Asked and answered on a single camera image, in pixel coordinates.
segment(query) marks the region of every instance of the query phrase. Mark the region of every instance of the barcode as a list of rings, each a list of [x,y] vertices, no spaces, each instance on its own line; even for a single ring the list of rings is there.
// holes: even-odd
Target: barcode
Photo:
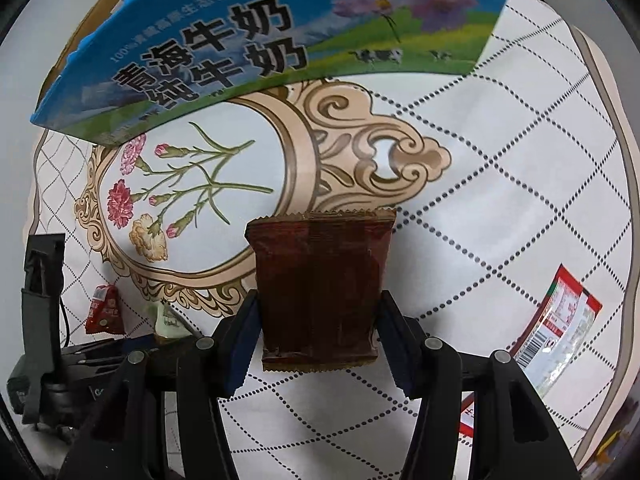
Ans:
[[[540,351],[544,343],[546,343],[546,335],[541,332],[536,332],[529,341],[529,344],[527,344],[527,346],[525,346],[524,349],[519,352],[519,355],[516,358],[516,362],[522,368],[526,368],[531,360]]]
[[[109,290],[109,287],[106,286],[99,286],[96,288],[94,292],[94,300],[104,301],[107,297],[107,290]]]

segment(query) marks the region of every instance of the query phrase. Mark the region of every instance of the table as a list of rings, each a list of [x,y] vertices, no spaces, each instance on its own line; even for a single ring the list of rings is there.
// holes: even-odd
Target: table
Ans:
[[[164,156],[192,150],[185,156],[211,170],[215,144],[237,149],[212,205],[203,172]],[[106,282],[120,290],[129,336],[151,330],[145,297],[175,302],[210,332],[255,285],[245,223],[274,212],[397,207],[385,287],[459,351],[509,349],[562,263],[603,303],[544,399],[581,464],[640,364],[638,156],[597,47],[541,2],[508,0],[466,77],[293,84],[199,110],[119,150],[43,131],[29,229],[68,233],[73,344],[92,339],[89,298]],[[161,183],[167,176],[179,186]],[[180,470],[175,397],[167,403],[170,463]],[[241,478],[377,479],[399,475],[419,401],[394,386],[383,356],[286,374],[262,372],[258,348],[221,407]],[[470,446],[460,436],[457,478]]]

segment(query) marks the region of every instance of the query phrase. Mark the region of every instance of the black cable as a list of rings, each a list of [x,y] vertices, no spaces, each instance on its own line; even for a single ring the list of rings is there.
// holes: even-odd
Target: black cable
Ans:
[[[71,338],[71,332],[69,332],[69,318],[66,316],[66,308],[65,304],[62,303],[62,298],[60,298],[60,310],[62,310],[62,317],[65,318],[66,340],[64,348],[66,348],[69,346],[69,338]]]
[[[2,420],[2,423],[4,424],[6,430],[8,431],[9,438],[14,443],[16,451],[22,458],[27,468],[29,468],[34,478],[37,478],[38,480],[44,480],[44,475],[42,474],[42,471],[40,471],[40,468],[38,467],[35,460],[33,459],[33,456],[31,455],[29,448],[24,443],[24,440],[22,439],[22,436],[20,435],[18,428],[16,428],[15,426],[14,419],[11,416],[11,413],[9,413],[9,410],[7,409],[6,404],[4,403],[2,394],[0,394],[0,419]]]

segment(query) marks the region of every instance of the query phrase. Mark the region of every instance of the brown snack package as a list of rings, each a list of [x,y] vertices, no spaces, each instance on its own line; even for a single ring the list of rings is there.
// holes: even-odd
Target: brown snack package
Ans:
[[[393,209],[258,218],[255,251],[264,370],[338,370],[378,357],[372,335]]]

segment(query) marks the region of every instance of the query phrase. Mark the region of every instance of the white tablecloth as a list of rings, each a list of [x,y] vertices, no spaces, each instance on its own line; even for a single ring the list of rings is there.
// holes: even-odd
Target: white tablecloth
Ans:
[[[359,75],[316,83],[314,91],[338,96],[338,106],[324,118],[314,119],[310,112],[306,129],[289,123],[293,158],[282,156],[284,137],[278,142],[268,114],[257,111],[267,106],[260,96],[160,126],[147,134],[141,152],[156,164],[154,170],[162,163],[154,158],[158,144],[196,142],[193,121],[226,146],[255,140],[242,164],[230,163],[228,179],[273,192],[221,193],[218,205],[230,225],[207,209],[197,228],[190,224],[178,237],[166,237],[166,254],[161,248],[153,261],[136,252],[129,232],[142,215],[155,218],[157,207],[136,202],[121,229],[105,218],[109,190],[120,179],[131,193],[141,190],[142,172],[122,172],[122,151],[92,151],[81,140],[43,132],[34,155],[32,231],[67,232],[63,299],[72,343],[92,339],[84,334],[89,298],[106,282],[120,290],[129,336],[151,330],[141,290],[179,300],[194,325],[212,331],[219,320],[215,316],[233,310],[238,294],[252,285],[250,258],[226,288],[210,286],[204,277],[245,249],[244,222],[283,206],[289,191],[291,207],[305,200],[318,206],[325,188],[336,203],[353,207],[358,202],[348,198],[351,179],[358,197],[366,196],[363,203],[398,206],[385,287],[405,315],[417,317],[426,332],[459,351],[489,355],[509,349],[560,263],[602,302],[585,344],[544,399],[581,462],[616,411],[616,393],[626,394],[624,379],[638,369],[638,357],[631,359],[633,335],[624,336],[622,325],[625,309],[631,327],[635,320],[632,215],[639,211],[629,151],[637,147],[624,136],[619,118],[612,123],[607,99],[596,88],[600,75],[590,73],[593,63],[585,55],[553,10],[537,0],[508,0],[469,76]],[[302,109],[303,101],[311,102],[310,92],[298,84],[289,87],[286,98],[264,99],[269,106],[282,106],[282,112],[269,108],[282,118],[296,106]],[[309,130],[312,120],[319,135]],[[331,123],[323,123],[327,137],[318,126],[323,120]],[[351,145],[338,146],[343,133],[355,133],[356,123],[357,128],[384,124],[393,134],[382,140],[366,137],[377,150],[370,156]],[[396,140],[420,138],[427,140],[418,152],[410,146],[394,151]],[[315,153],[314,143],[313,162],[319,168],[314,171],[320,171],[322,182],[313,180],[316,173],[310,176],[312,159],[303,154]],[[398,186],[390,190],[380,179],[358,179],[361,160],[375,160],[378,176],[395,179]],[[413,182],[417,177],[411,171],[402,177],[394,172],[410,164],[422,171],[424,182]],[[100,179],[94,182],[98,170]],[[293,177],[296,184],[288,190]],[[144,182],[151,181],[145,177]],[[185,211],[167,217],[163,228]],[[176,288],[184,291],[180,298],[171,296]],[[64,335],[61,326],[62,340]],[[319,374],[262,372],[261,350],[259,344],[244,386],[220,403],[240,478],[399,475],[420,402],[405,399],[395,387],[382,350],[373,365]],[[166,420],[170,463],[180,470],[171,396]],[[470,446],[471,440],[461,436],[459,479],[466,478]]]

